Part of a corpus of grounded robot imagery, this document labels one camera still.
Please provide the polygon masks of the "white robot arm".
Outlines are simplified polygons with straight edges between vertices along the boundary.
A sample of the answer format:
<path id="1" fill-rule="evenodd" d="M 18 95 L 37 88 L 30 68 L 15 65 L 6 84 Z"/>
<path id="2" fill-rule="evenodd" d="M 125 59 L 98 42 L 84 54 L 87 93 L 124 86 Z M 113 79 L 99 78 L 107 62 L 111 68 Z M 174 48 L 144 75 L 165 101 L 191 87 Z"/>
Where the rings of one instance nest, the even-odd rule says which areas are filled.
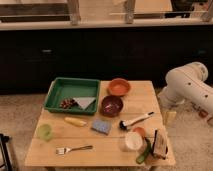
<path id="1" fill-rule="evenodd" d="M 201 62 L 192 62 L 167 72 L 166 86 L 158 94 L 160 104 L 169 109 L 190 100 L 211 117 L 207 123 L 213 127 L 213 87 L 205 83 L 208 69 Z"/>

